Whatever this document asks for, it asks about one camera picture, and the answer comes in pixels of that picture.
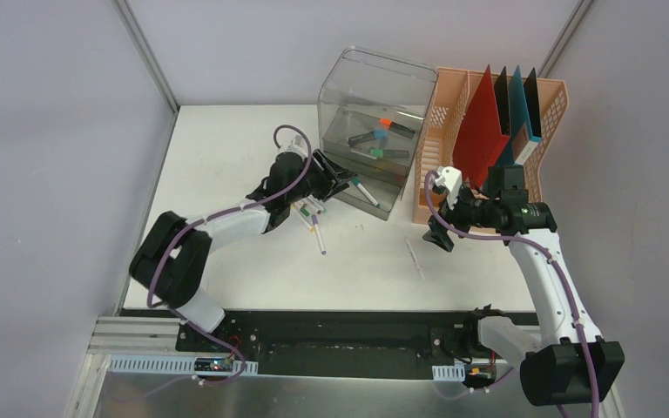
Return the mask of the teal marker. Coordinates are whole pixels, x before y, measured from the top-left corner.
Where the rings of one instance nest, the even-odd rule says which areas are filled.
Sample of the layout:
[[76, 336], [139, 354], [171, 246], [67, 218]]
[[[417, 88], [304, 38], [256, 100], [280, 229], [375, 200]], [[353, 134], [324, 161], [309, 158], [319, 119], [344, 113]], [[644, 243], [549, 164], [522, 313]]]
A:
[[351, 183], [366, 198], [366, 200], [376, 208], [380, 208], [380, 202], [368, 191], [359, 179], [352, 179]]

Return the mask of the orange highlighter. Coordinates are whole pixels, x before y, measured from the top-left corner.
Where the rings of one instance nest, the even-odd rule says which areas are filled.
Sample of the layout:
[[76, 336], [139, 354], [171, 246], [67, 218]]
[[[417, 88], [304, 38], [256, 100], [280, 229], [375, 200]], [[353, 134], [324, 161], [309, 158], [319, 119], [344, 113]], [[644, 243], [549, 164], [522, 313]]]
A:
[[387, 118], [381, 118], [379, 124], [383, 129], [395, 132], [405, 138], [413, 139], [416, 135], [415, 130]]

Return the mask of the red folder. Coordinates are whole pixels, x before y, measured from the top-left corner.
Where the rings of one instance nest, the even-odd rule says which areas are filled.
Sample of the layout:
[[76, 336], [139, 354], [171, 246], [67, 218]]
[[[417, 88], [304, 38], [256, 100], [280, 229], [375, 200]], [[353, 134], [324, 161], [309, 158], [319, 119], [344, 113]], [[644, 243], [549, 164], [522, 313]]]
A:
[[510, 140], [507, 71], [497, 77], [487, 67], [463, 116], [452, 161], [463, 178], [481, 188]]

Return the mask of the green highlighter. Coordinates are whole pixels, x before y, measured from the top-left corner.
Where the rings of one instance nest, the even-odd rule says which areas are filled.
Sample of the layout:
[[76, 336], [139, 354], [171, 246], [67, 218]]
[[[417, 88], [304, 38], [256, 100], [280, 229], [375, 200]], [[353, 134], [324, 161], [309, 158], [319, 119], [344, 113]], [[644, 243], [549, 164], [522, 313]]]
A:
[[371, 148], [369, 154], [377, 158], [404, 159], [410, 158], [410, 153], [398, 149], [375, 149]]

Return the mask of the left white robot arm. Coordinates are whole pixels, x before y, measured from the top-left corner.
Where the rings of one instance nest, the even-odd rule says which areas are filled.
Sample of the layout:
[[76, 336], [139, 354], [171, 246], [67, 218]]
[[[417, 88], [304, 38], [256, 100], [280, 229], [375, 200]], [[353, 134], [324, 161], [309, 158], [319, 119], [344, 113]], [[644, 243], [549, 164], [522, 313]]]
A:
[[222, 323], [224, 309], [200, 286], [209, 254], [272, 232], [288, 219], [292, 204], [307, 197], [327, 201], [347, 190], [355, 177], [319, 150], [310, 157], [281, 152], [268, 175], [236, 207], [196, 220], [161, 213], [128, 272], [152, 297], [199, 327], [201, 345], [220, 352], [230, 343], [231, 329]]

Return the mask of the blue black marker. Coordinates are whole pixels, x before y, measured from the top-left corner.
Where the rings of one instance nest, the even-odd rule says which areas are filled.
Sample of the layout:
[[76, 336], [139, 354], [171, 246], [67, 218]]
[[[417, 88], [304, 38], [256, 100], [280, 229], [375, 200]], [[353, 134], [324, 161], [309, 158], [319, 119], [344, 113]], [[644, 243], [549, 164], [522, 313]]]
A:
[[349, 137], [347, 139], [347, 143], [349, 147], [354, 147], [372, 141], [384, 140], [387, 136], [388, 134], [385, 130], [378, 129], [363, 134], [355, 135], [353, 137]]

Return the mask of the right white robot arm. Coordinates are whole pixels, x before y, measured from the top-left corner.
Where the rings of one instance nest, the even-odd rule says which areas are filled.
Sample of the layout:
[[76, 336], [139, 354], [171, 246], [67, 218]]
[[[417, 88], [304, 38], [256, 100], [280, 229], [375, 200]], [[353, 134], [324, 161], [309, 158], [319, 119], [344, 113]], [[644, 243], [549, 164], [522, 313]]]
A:
[[456, 338], [459, 356], [494, 354], [519, 373], [527, 401], [537, 407], [587, 404], [598, 417], [625, 362], [620, 343], [607, 340], [587, 313], [564, 263], [551, 209], [530, 200], [520, 165], [489, 169], [482, 192], [462, 172], [441, 166], [425, 174], [431, 213], [424, 240], [451, 252], [450, 235], [503, 244], [516, 261], [535, 308], [534, 337], [491, 307], [469, 312]]

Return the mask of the clear grey drawer box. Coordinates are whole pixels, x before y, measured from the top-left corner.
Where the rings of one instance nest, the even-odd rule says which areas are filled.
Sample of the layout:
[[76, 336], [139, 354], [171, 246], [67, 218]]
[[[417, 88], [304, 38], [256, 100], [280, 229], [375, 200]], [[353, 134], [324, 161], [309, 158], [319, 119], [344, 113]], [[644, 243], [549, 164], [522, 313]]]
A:
[[[335, 163], [355, 172], [381, 207], [371, 205], [352, 183], [338, 194], [339, 200], [379, 219], [389, 218], [405, 191], [416, 147], [426, 132], [437, 80], [433, 65], [356, 46], [341, 53], [318, 95], [320, 148]], [[383, 129], [381, 118], [415, 130], [415, 137]], [[384, 140], [348, 146], [349, 137], [378, 129], [387, 132]], [[369, 154], [371, 148], [405, 150], [410, 158], [377, 158]]]

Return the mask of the teal notebook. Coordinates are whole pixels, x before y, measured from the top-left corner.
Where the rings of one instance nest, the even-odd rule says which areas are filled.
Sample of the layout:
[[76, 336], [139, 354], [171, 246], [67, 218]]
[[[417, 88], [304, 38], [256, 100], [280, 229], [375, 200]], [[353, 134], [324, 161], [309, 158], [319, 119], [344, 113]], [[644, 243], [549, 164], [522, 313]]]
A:
[[499, 165], [523, 165], [543, 138], [537, 74], [534, 68], [522, 76], [518, 65], [508, 84], [510, 140], [503, 149]]

